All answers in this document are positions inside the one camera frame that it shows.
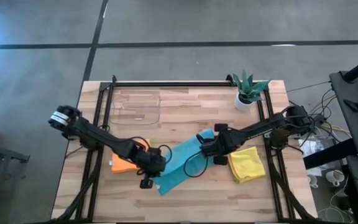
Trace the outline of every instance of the potted plant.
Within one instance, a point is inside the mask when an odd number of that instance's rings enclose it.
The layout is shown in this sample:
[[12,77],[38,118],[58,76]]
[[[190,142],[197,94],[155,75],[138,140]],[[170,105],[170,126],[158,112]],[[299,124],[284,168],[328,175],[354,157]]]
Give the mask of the potted plant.
[[259,93],[266,90],[269,81],[258,82],[255,85],[252,83],[254,75],[247,78],[246,71],[242,71],[242,81],[236,74],[233,74],[234,83],[239,89],[239,93],[234,99],[234,106],[241,111],[247,111],[258,100],[261,100]]

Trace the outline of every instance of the orange cloth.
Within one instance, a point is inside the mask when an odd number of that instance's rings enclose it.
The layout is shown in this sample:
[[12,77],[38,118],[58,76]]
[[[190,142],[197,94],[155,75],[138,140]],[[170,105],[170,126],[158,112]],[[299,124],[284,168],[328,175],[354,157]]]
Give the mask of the orange cloth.
[[[146,142],[141,139],[136,139],[137,142],[143,144],[146,147],[146,151],[149,150],[149,147],[147,146]],[[139,168],[136,167],[135,164],[131,164],[130,162],[127,162],[120,157],[117,156],[117,154],[112,153],[112,166],[111,171],[113,174],[119,174],[122,172],[132,171],[132,170],[138,170]]]

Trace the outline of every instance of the green leaves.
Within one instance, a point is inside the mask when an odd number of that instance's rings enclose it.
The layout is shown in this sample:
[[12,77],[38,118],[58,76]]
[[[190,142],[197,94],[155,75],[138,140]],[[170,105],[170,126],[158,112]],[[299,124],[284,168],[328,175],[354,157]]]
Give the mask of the green leaves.
[[252,86],[252,84],[249,85],[249,83],[248,83],[248,81],[247,81],[247,73],[246,73],[246,71],[243,69],[243,70],[242,70],[242,87],[241,87],[241,89],[242,89],[242,91],[243,91],[244,93],[248,93],[248,92],[250,92],[251,86]]
[[247,73],[245,70],[242,70],[242,81],[240,81],[239,77],[236,74],[233,74],[234,83],[237,85],[239,89],[240,98],[244,101],[255,102],[261,100],[259,93],[268,88],[270,83],[269,81],[258,82],[255,85],[252,84],[254,81],[254,75],[251,75],[247,78]]
[[258,92],[264,91],[264,90],[267,89],[269,83],[270,83],[270,80],[269,81],[264,81],[264,82],[258,82],[252,87],[252,89],[255,90],[255,91],[258,91]]
[[237,85],[237,87],[239,88],[239,91],[242,90],[241,86],[242,86],[242,83],[239,79],[239,77],[236,75],[236,74],[233,74],[233,79],[234,79],[234,83]]

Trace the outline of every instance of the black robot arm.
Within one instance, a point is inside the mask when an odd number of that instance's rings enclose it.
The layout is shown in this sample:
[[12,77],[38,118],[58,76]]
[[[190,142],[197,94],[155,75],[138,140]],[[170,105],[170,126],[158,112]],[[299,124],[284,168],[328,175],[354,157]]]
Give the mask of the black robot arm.
[[227,124],[215,124],[214,129],[219,132],[217,136],[204,139],[197,135],[197,138],[205,157],[213,156],[215,164],[226,165],[226,155],[240,148],[246,140],[270,132],[271,146],[279,148],[288,143],[290,135],[310,131],[311,124],[312,120],[302,106],[290,106],[271,118],[240,130],[230,128]]
[[140,182],[142,189],[152,187],[150,178],[160,176],[165,170],[165,158],[161,156],[159,148],[150,147],[148,151],[143,144],[134,139],[120,139],[105,130],[92,125],[81,116],[81,112],[71,106],[59,106],[49,119],[51,127],[62,132],[65,138],[77,136],[82,146],[88,149],[97,149],[103,145],[120,158],[135,164],[145,174]]

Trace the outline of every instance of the white pot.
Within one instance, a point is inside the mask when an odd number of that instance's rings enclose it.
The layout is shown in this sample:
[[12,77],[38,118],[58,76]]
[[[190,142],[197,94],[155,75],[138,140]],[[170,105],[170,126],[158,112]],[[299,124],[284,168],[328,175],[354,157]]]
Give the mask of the white pot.
[[240,101],[239,95],[236,96],[234,99],[234,106],[237,108],[237,110],[241,111],[248,111],[252,105],[254,105],[255,102],[252,102],[250,104],[246,104]]

